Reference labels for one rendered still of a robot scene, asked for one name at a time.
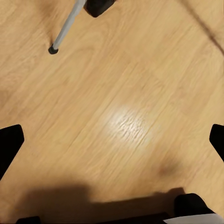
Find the camera tripod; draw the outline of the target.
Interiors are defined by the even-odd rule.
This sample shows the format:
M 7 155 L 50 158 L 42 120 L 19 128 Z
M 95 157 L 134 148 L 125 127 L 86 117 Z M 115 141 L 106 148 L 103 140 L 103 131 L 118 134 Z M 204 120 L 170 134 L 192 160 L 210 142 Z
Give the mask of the camera tripod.
M 78 14 L 80 13 L 81 9 L 85 5 L 86 0 L 77 0 L 75 5 L 73 6 L 67 20 L 65 21 L 63 28 L 60 30 L 58 37 L 56 38 L 55 42 L 49 48 L 50 54 L 56 54 L 59 51 L 59 46 L 63 41 L 64 37 L 68 33 L 70 27 L 72 26 L 73 22 L 77 18 Z

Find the digital camera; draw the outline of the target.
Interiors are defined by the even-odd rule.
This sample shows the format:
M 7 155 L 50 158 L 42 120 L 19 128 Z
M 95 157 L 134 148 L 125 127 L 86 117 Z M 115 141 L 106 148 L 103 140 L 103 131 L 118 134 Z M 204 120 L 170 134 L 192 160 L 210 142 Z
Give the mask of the digital camera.
M 86 0 L 86 9 L 93 17 L 105 12 L 116 0 Z

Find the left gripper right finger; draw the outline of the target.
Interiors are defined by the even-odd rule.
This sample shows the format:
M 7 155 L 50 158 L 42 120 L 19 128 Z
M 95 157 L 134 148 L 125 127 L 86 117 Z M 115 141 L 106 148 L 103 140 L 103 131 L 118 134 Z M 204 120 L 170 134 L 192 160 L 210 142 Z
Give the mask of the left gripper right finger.
M 224 161 L 224 126 L 214 124 L 210 132 L 209 141 Z

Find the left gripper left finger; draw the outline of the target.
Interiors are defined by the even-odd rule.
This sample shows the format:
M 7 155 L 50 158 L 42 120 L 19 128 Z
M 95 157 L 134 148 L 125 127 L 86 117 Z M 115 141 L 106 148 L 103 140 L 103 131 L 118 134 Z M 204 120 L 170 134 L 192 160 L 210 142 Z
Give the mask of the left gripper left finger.
M 24 142 L 20 124 L 0 129 L 0 180 Z

